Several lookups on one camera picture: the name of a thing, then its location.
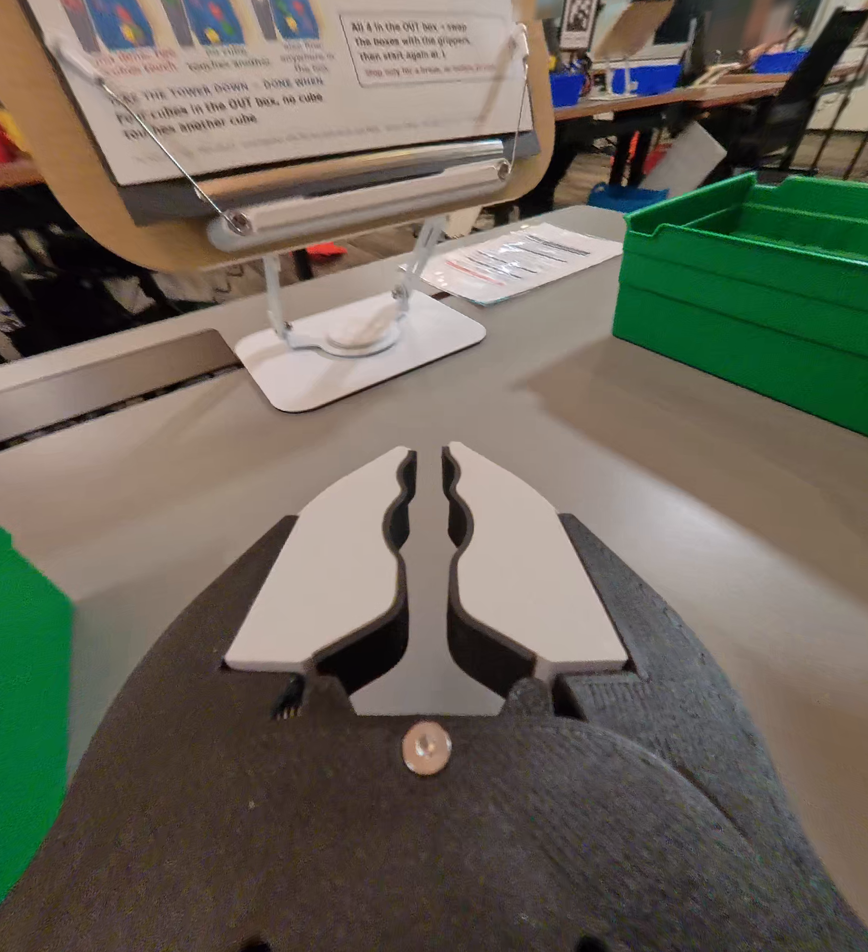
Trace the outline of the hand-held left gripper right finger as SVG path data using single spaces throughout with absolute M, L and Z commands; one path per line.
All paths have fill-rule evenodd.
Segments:
M 443 446 L 447 641 L 457 667 L 499 696 L 523 679 L 615 674 L 629 654 L 560 513 L 459 442 Z

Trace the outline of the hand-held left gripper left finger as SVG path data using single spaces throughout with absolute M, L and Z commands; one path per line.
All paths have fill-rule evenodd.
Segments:
M 404 657 L 409 608 L 402 548 L 416 451 L 393 449 L 307 504 L 234 641 L 228 668 L 336 678 L 349 695 Z

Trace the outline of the green plastic bin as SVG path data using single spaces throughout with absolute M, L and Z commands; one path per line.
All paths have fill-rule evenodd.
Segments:
M 625 223 L 616 338 L 868 438 L 868 183 L 745 173 Z
M 67 783 L 73 608 L 0 526 L 0 903 Z

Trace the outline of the grey desk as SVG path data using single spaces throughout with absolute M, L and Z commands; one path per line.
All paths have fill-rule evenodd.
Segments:
M 615 339 L 618 265 L 456 303 L 482 343 L 317 411 L 275 411 L 235 369 L 0 450 L 0 524 L 75 607 L 68 771 L 213 578 L 394 446 L 417 453 L 411 640 L 356 709 L 495 712 L 445 641 L 457 441 L 578 517 L 700 637 L 868 925 L 868 439 Z

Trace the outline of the background office desk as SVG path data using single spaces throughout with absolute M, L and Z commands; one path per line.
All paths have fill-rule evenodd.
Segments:
M 857 74 L 856 65 L 834 67 L 817 105 L 832 93 L 851 92 L 859 84 Z M 790 175 L 813 176 L 816 160 L 800 167 L 795 164 L 796 156 L 794 173 L 786 176 L 768 174 L 756 166 L 764 115 L 791 76 L 742 74 L 717 84 L 679 87 L 651 97 L 588 96 L 569 109 L 554 109 L 554 152 L 544 182 L 557 189 L 573 160 L 595 152 L 598 143 L 610 141 L 614 148 L 607 182 L 639 186 L 663 133 L 674 135 L 693 121 L 707 120 L 720 125 L 717 141 L 727 149 L 724 160 L 709 175 L 710 181 L 739 171 L 759 172 L 768 184 Z

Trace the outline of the laminated paper sheet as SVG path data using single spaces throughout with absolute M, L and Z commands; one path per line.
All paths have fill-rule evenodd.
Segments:
M 441 252 L 421 278 L 438 292 L 489 306 L 617 259 L 621 253 L 620 242 L 539 224 Z

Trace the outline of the white leaning panel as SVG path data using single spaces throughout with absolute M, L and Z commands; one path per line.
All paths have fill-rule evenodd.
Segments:
M 675 138 L 640 187 L 678 198 L 701 187 L 726 155 L 727 149 L 694 121 Z

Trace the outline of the printed instruction sheet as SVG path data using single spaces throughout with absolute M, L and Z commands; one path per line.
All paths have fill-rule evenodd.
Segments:
M 532 127 L 514 2 L 23 2 L 121 186 Z

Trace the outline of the black white marker sign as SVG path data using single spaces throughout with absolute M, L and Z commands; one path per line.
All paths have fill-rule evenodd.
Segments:
M 559 18 L 559 50 L 585 54 L 589 51 L 601 3 L 599 1 L 564 1 Z

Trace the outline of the black office chair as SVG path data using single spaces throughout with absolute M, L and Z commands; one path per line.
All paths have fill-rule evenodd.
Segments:
M 756 166 L 793 174 L 797 149 L 832 69 L 868 20 L 868 6 L 839 8 L 826 22 L 801 65 L 768 106 L 759 130 Z

